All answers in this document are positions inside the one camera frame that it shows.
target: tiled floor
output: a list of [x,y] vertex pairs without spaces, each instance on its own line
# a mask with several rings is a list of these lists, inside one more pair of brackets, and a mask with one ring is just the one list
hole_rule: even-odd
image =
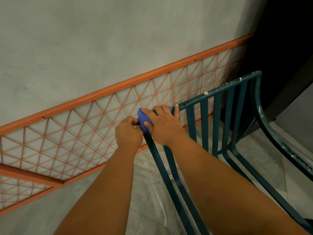
[[[275,124],[272,126],[283,137],[287,137],[289,142],[297,144]],[[199,126],[197,131],[198,142],[201,142]],[[157,148],[169,172],[163,148],[160,145],[157,145]],[[313,219],[313,182],[283,158],[261,130],[241,140],[238,143],[238,150],[302,216]],[[94,173],[2,216],[1,235],[53,234],[64,216],[97,175],[98,173]],[[268,195],[251,175],[250,178]],[[149,150],[144,150],[135,157],[126,234],[185,234]]]

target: chair backrest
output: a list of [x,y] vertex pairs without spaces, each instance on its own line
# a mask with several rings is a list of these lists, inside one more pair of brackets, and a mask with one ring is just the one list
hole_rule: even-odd
[[[250,74],[247,74],[241,78],[235,79],[229,83],[221,85],[215,89],[212,89],[208,92],[200,94],[194,98],[191,98],[185,102],[179,104],[179,110],[186,109],[187,123],[188,123],[188,132],[190,138],[194,141],[197,141],[196,137],[196,123],[195,123],[195,109],[194,106],[200,104],[200,114],[201,114],[201,134],[202,134],[202,147],[209,151],[209,98],[213,97],[214,107],[213,107],[213,139],[212,139],[212,155],[218,157],[222,154],[225,160],[229,165],[240,173],[244,178],[251,180],[248,176],[239,168],[239,166],[231,159],[228,154],[230,150],[234,156],[241,162],[243,166],[256,178],[258,182],[268,191],[268,193],[277,201],[277,203],[291,216],[297,223],[299,223],[304,229],[309,233],[313,234],[313,228],[303,219],[299,213],[268,183],[267,180],[257,170],[238,152],[236,149],[236,143],[244,133],[249,129],[249,127],[257,121],[266,134],[268,139],[272,144],[290,161],[292,162],[303,174],[305,174],[309,179],[313,181],[313,170],[308,166],[298,155],[292,152],[291,149],[285,145],[280,138],[277,136],[274,130],[272,130],[268,121],[264,117],[264,112],[260,104],[260,81],[261,81],[261,71],[255,71]],[[241,112],[244,106],[245,94],[247,86],[250,86],[250,96],[252,100],[252,109],[250,115],[250,122],[247,122],[246,126],[243,126],[239,130],[239,123],[241,118]],[[230,143],[228,143],[229,130],[230,130],[230,120],[232,116],[233,108],[233,99],[236,87],[238,90],[238,98],[236,111],[234,116],[233,131]],[[222,147],[221,150],[218,150],[218,139],[219,139],[219,127],[220,127],[220,114],[221,114],[221,105],[222,97],[226,94],[226,104],[225,104],[225,118],[224,118],[224,128],[222,135]],[[148,144],[148,147],[151,151],[151,154],[156,162],[156,165],[161,173],[162,179],[166,185],[166,188],[170,194],[170,197],[174,203],[178,215],[182,220],[184,228],[187,234],[195,234],[194,229],[191,225],[191,222],[188,219],[186,211],[184,210],[181,201],[179,200],[178,194],[168,176],[168,173],[165,169],[164,164],[160,158],[160,155],[156,149],[154,141],[150,135],[144,135],[144,138]],[[192,203],[186,189],[184,188],[175,165],[175,160],[171,150],[164,146],[165,154],[170,166],[170,170],[174,181],[179,189],[179,192],[182,195],[196,225],[201,234],[209,234],[206,229],[199,213],[197,212],[194,204]]]

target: left hand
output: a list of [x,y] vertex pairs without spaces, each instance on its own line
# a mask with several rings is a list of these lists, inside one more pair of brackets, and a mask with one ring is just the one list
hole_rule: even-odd
[[139,121],[134,117],[127,117],[121,121],[115,128],[117,146],[135,145],[139,148],[143,140],[143,132],[138,125]]

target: hand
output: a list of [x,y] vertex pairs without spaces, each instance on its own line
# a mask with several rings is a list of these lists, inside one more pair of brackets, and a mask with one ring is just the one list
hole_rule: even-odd
[[152,110],[142,109],[152,122],[145,121],[143,124],[157,143],[169,146],[178,136],[186,135],[179,121],[178,105],[175,106],[174,115],[166,105],[155,106],[153,109],[156,114]]
[[142,144],[143,132],[140,129],[139,121],[134,117],[127,117],[115,128],[117,146],[135,145],[137,148]]

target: right hand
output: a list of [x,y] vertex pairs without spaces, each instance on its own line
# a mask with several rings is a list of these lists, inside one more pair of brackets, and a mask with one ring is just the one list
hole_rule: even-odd
[[152,110],[142,109],[152,123],[145,121],[143,124],[151,133],[153,139],[163,145],[169,146],[178,136],[186,135],[179,121],[179,108],[175,105],[174,115],[167,105],[154,106]]

